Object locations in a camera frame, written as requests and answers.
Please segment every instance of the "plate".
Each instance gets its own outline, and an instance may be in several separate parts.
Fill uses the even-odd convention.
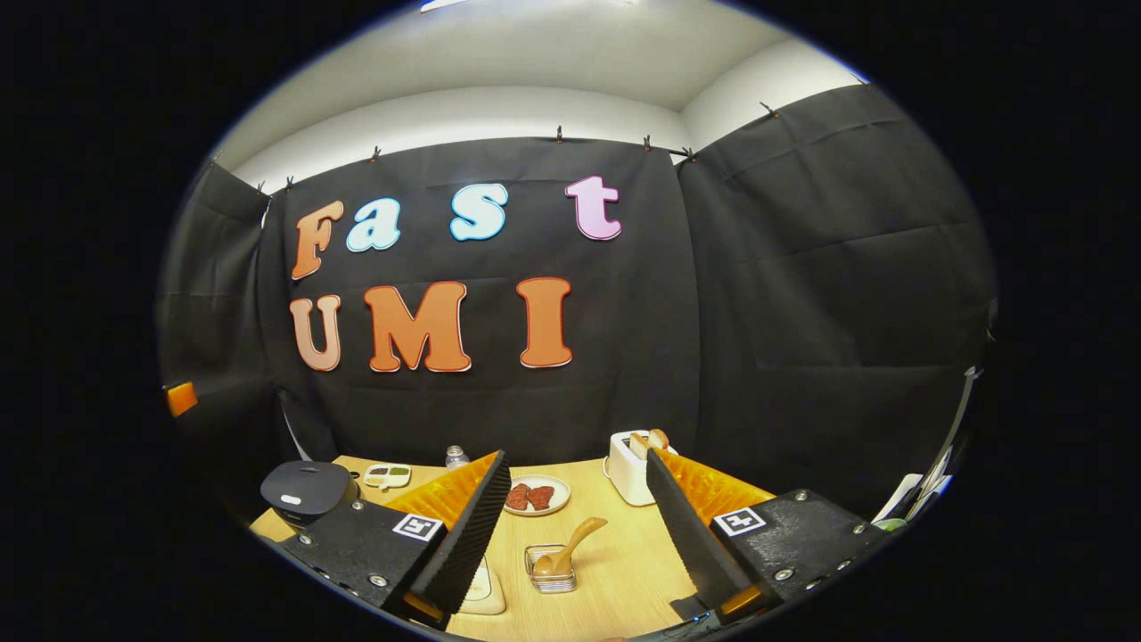
[[[570,487],[566,485],[563,480],[558,478],[552,478],[550,476],[519,476],[517,478],[511,478],[511,488],[525,483],[531,488],[539,488],[541,486],[549,486],[555,489],[555,495],[551,496],[550,505],[542,510],[536,511],[531,503],[527,503],[527,507],[523,511],[516,511],[509,507],[507,504],[503,505],[503,510],[508,513],[513,513],[516,515],[524,515],[527,518],[537,518],[540,515],[547,515],[558,511],[566,505],[567,499],[570,499]]]

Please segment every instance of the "white ceiling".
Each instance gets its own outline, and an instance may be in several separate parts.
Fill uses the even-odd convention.
[[[598,91],[681,111],[759,50],[790,38],[713,0],[421,2],[301,70],[219,145],[236,168],[269,145],[345,112],[461,87]]]

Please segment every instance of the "meat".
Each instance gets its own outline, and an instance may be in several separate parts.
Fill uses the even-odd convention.
[[[527,495],[531,493],[531,487],[520,483],[519,486],[511,489],[511,493],[507,494],[507,507],[513,511],[526,511],[527,510]]]
[[[552,495],[555,495],[555,487],[541,486],[527,491],[527,502],[531,502],[536,511],[545,511],[551,507]]]

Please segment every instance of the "salt shaker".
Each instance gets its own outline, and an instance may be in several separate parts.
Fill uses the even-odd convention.
[[[460,466],[467,466],[470,463],[471,460],[468,460],[468,456],[463,454],[462,448],[459,446],[447,447],[447,457],[444,458],[444,466],[448,471],[454,471]]]

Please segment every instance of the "toaster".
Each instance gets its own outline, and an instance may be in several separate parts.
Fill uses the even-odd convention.
[[[649,431],[626,431],[610,436],[610,454],[602,462],[602,474],[610,479],[626,504],[648,506],[654,503],[654,496],[646,486],[646,461],[639,460],[630,450],[632,433],[649,437]],[[666,450],[678,454],[672,446]]]

